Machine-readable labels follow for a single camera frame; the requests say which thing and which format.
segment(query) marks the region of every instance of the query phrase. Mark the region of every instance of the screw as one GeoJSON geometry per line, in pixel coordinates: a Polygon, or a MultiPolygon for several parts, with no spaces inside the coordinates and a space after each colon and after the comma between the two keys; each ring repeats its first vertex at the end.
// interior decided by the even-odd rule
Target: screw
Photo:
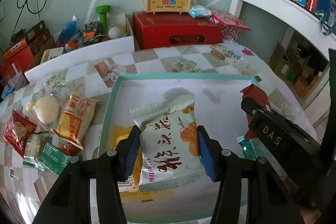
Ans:
{"type": "Polygon", "coordinates": [[[111,149],[109,151],[107,151],[107,156],[112,157],[115,156],[117,154],[116,150],[111,149]]]}
{"type": "Polygon", "coordinates": [[[261,164],[265,164],[267,160],[264,157],[259,157],[258,162],[260,162],[261,164]]]}
{"type": "Polygon", "coordinates": [[[79,158],[77,157],[77,156],[74,156],[74,157],[71,157],[70,158],[70,162],[72,163],[72,164],[74,164],[74,163],[76,163],[76,162],[78,162],[79,161],[79,158]]]}
{"type": "Polygon", "coordinates": [[[227,150],[227,149],[223,149],[223,150],[222,150],[222,155],[228,157],[228,156],[231,155],[231,151],[230,151],[230,150],[227,150]]]}

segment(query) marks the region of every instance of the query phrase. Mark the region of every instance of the white bottle cap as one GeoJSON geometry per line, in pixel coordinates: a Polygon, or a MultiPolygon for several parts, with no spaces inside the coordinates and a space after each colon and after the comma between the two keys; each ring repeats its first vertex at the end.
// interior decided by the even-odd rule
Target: white bottle cap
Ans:
{"type": "Polygon", "coordinates": [[[109,37],[111,39],[116,39],[119,37],[119,35],[120,35],[120,30],[118,27],[113,27],[109,30],[109,37]]]}

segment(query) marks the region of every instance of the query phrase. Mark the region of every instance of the blue bottle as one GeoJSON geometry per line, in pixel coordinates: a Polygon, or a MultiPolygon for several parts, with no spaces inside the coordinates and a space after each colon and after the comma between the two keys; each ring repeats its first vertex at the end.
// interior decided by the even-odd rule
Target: blue bottle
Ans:
{"type": "Polygon", "coordinates": [[[56,46],[62,47],[64,46],[70,38],[75,34],[77,29],[77,20],[78,18],[76,16],[72,17],[72,20],[69,21],[67,24],[65,24],[63,30],[61,31],[61,34],[59,35],[56,46]]]}

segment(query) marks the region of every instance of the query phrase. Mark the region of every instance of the white snack wrapper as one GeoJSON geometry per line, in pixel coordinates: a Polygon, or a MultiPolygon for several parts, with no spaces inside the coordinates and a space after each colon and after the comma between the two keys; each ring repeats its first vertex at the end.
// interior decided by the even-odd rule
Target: white snack wrapper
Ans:
{"type": "Polygon", "coordinates": [[[139,191],[176,188],[206,177],[199,157],[193,94],[131,110],[140,128],[139,191]]]}

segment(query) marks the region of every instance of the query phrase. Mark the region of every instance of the blue bag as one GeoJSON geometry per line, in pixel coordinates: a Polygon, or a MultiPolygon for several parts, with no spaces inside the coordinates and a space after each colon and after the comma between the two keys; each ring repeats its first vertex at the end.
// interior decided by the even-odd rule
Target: blue bag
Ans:
{"type": "Polygon", "coordinates": [[[324,13],[320,20],[321,30],[324,35],[330,35],[332,33],[336,34],[336,2],[335,0],[319,0],[319,2],[324,3],[324,5],[318,5],[317,10],[320,13],[324,13]]]}

